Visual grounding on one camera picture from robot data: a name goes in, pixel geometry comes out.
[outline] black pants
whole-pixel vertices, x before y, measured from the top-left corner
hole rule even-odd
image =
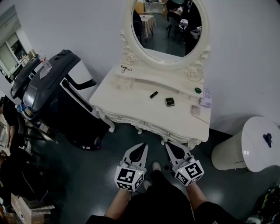
[[[182,191],[170,184],[160,171],[154,171],[150,178],[153,185],[146,193],[130,200],[123,222],[194,223],[190,203]]]
[[[195,220],[187,197],[169,183],[162,172],[151,174],[153,186],[144,194],[134,196],[123,215],[124,223],[185,223],[185,224],[242,224],[219,205],[211,202],[201,204],[195,211]]]

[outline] round stool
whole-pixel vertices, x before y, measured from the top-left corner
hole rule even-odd
[[[269,133],[271,148],[264,139]],[[264,117],[252,117],[240,133],[213,149],[211,159],[218,170],[247,167],[259,172],[272,165],[280,166],[280,130]]]

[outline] vanity table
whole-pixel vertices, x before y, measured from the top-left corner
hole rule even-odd
[[[129,123],[138,130],[153,132],[168,140],[188,143],[193,149],[206,142],[211,108],[200,106],[204,88],[204,60],[210,53],[208,19],[200,0],[195,0],[202,22],[202,34],[194,50],[181,58],[145,49],[135,36],[132,12],[137,0],[126,3],[122,59],[113,67],[92,95],[90,103],[100,115],[117,123]],[[167,107],[166,98],[175,105]],[[200,108],[198,116],[191,107]]]

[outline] dark floor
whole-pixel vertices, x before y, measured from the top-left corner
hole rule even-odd
[[[179,57],[185,57],[185,45],[178,44],[179,42],[179,34],[175,36],[174,29],[171,30],[169,38],[168,31],[166,28],[169,25],[169,22],[162,14],[153,14],[157,26],[154,27],[154,36],[149,34],[149,38],[147,42],[142,38],[142,46],[147,49],[163,52],[166,54],[171,54]]]
[[[208,200],[221,205],[234,217],[243,219],[250,214],[258,196],[271,182],[278,181],[280,168],[270,167],[259,173],[247,169],[216,170],[211,163],[211,152],[215,145],[229,137],[210,130],[209,140],[196,146],[191,153],[205,171],[197,184]],[[129,124],[117,124],[114,133],[107,132],[101,149],[97,151],[78,149],[60,135],[58,142],[32,142],[33,149],[42,155],[38,163],[46,168],[45,179],[50,194],[59,205],[59,209],[52,213],[52,223],[56,224],[82,224],[91,215],[104,215],[118,191],[114,183],[116,166],[130,147],[148,143],[147,176],[154,160],[158,160],[162,167],[170,165],[160,137],[148,131],[138,135]],[[172,184],[186,192],[171,173],[164,169],[163,173]]]

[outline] shoe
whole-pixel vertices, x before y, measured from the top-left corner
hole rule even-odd
[[[161,165],[159,164],[158,161],[153,162],[153,171],[155,170],[161,171]]]
[[[143,181],[143,186],[144,186],[144,188],[146,189],[146,191],[147,191],[148,187],[151,187],[152,185],[153,185],[153,184],[152,184],[151,181],[149,181],[148,179],[144,179],[144,181]]]

